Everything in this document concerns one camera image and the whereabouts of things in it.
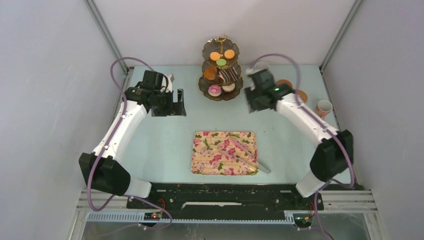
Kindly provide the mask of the pink handled tongs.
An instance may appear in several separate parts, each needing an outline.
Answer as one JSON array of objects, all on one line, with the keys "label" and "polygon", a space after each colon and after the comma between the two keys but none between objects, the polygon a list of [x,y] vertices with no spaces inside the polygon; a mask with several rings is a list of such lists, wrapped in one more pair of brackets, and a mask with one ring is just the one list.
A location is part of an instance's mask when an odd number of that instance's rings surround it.
[{"label": "pink handled tongs", "polygon": [[263,172],[265,174],[271,173],[270,169],[268,169],[265,165],[260,163],[257,160],[257,158],[255,157],[255,155],[253,153],[251,153],[247,148],[245,148],[241,143],[239,143],[234,137],[230,136],[230,137],[228,137],[228,139],[229,139],[230,142],[233,143],[233,145],[236,148],[238,148],[239,150],[241,150],[242,152],[247,154],[246,159],[241,158],[239,156],[236,156],[235,154],[230,154],[227,151],[220,150],[220,153],[222,155],[224,155],[225,157],[228,157],[230,159],[234,159],[234,160],[238,161],[239,163],[243,163],[245,165],[248,165],[248,166],[258,170],[259,172]]}]

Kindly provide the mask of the brown round coaster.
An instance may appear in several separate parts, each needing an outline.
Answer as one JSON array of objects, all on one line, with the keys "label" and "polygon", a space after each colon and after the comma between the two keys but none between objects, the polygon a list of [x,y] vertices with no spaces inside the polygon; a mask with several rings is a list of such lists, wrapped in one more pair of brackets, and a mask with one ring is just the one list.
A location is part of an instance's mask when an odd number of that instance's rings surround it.
[{"label": "brown round coaster", "polygon": [[289,80],[281,79],[281,80],[278,80],[276,82],[277,86],[282,85],[282,84],[288,85],[290,88],[293,88],[293,84]]},{"label": "brown round coaster", "polygon": [[308,101],[308,95],[300,89],[297,90],[297,93],[300,96],[301,100],[306,104]]}]

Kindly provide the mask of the pink mug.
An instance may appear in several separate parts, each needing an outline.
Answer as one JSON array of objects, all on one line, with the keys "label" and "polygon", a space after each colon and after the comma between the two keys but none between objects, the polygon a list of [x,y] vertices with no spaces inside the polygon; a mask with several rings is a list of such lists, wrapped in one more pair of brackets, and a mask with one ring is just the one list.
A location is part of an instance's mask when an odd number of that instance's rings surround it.
[{"label": "pink mug", "polygon": [[315,107],[315,113],[317,116],[319,116],[322,120],[325,119],[325,117],[333,111],[333,105],[329,100],[320,100],[316,107]]},{"label": "pink mug", "polygon": [[270,65],[264,61],[258,61],[254,64],[254,69],[256,71],[268,70],[269,68],[270,68]]}]

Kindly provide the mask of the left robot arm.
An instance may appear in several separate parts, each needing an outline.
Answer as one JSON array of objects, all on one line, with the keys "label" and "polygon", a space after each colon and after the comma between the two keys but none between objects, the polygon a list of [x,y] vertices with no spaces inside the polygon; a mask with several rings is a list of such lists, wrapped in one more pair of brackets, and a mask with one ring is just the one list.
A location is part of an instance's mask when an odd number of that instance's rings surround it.
[{"label": "left robot arm", "polygon": [[91,153],[82,153],[78,163],[86,184],[115,196],[135,196],[145,208],[153,208],[158,194],[152,184],[138,179],[124,168],[127,146],[138,125],[153,117],[186,116],[184,91],[173,90],[174,76],[145,70],[135,86],[124,91],[117,116],[102,141]]}]

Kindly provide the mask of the green macaron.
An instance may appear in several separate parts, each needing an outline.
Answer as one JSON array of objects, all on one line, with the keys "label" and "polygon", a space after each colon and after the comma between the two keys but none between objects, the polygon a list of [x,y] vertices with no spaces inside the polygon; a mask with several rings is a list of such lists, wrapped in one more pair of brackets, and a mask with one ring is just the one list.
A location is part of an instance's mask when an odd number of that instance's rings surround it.
[{"label": "green macaron", "polygon": [[217,59],[215,62],[218,67],[224,67],[227,64],[227,61],[223,58]]}]

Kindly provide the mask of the brown croissant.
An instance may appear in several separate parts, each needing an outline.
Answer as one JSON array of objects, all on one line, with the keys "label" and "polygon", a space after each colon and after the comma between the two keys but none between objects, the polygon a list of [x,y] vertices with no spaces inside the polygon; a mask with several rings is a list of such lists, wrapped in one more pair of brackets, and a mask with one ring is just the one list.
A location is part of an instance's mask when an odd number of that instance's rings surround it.
[{"label": "brown croissant", "polygon": [[203,76],[205,79],[207,79],[208,81],[215,81],[218,75],[218,69],[215,66],[209,66],[208,68],[205,69],[205,71],[203,72]]}]

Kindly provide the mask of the pink frosted donut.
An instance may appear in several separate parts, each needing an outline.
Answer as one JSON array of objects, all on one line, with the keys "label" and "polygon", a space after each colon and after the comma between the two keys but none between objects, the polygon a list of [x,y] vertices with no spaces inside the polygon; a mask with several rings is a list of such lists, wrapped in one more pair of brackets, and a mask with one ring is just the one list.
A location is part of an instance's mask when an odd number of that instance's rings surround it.
[{"label": "pink frosted donut", "polygon": [[222,88],[219,85],[211,85],[208,88],[208,94],[212,97],[218,97],[222,94]]}]

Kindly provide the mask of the orange round biscuit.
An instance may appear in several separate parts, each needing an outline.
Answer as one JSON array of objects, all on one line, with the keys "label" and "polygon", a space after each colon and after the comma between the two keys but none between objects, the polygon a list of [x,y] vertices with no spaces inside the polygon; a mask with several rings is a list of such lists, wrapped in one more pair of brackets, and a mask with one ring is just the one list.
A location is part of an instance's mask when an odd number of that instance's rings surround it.
[{"label": "orange round biscuit", "polygon": [[228,49],[224,52],[224,57],[228,60],[233,59],[235,56],[236,56],[236,53],[232,49]]},{"label": "orange round biscuit", "polygon": [[221,54],[219,52],[213,51],[209,54],[209,59],[212,61],[217,61],[221,58]]}]

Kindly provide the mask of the chocolate layered cake slice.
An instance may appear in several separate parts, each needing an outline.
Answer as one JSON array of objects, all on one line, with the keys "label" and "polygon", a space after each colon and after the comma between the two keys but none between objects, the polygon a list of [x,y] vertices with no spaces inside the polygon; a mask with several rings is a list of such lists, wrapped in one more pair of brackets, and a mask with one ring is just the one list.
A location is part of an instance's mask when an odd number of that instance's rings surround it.
[{"label": "chocolate layered cake slice", "polygon": [[229,86],[237,81],[239,78],[238,72],[235,67],[230,67],[227,69],[222,69],[219,72],[219,78],[221,79],[221,84],[223,86]]}]

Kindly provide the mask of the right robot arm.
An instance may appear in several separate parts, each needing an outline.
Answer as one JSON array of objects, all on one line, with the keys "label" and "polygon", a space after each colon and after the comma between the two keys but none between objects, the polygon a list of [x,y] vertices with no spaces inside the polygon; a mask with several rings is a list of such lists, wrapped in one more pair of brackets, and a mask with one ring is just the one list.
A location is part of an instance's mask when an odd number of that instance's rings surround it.
[{"label": "right robot arm", "polygon": [[353,164],[353,135],[340,131],[312,112],[289,85],[276,84],[268,69],[249,68],[245,72],[253,85],[244,89],[250,112],[274,110],[289,119],[315,146],[310,170],[295,185],[291,204],[304,209],[311,195]]}]

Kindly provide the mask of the white donut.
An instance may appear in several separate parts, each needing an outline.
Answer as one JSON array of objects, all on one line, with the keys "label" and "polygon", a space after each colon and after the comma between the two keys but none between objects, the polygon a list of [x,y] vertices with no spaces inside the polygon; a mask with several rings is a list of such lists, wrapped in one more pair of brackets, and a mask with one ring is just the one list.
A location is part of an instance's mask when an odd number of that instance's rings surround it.
[{"label": "white donut", "polygon": [[230,93],[235,89],[235,87],[236,87],[235,83],[232,83],[231,85],[223,85],[222,89],[224,92]]}]

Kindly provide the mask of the orange round biscuit bottom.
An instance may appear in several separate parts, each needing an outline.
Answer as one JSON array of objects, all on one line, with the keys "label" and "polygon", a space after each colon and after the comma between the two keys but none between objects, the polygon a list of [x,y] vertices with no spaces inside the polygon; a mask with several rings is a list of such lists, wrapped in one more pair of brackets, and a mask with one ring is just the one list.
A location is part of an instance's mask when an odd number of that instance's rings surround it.
[{"label": "orange round biscuit bottom", "polygon": [[209,59],[212,61],[217,61],[221,58],[221,54],[219,52],[213,51],[209,54]]}]

